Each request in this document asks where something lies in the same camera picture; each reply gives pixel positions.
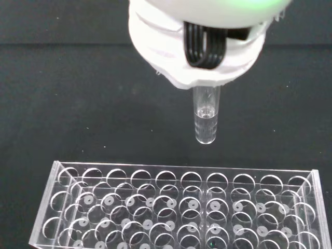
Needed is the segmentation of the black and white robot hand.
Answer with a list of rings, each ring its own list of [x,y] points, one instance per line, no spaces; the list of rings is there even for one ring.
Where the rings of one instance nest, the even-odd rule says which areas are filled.
[[[223,86],[258,59],[290,1],[129,1],[128,28],[142,58],[179,89]]]

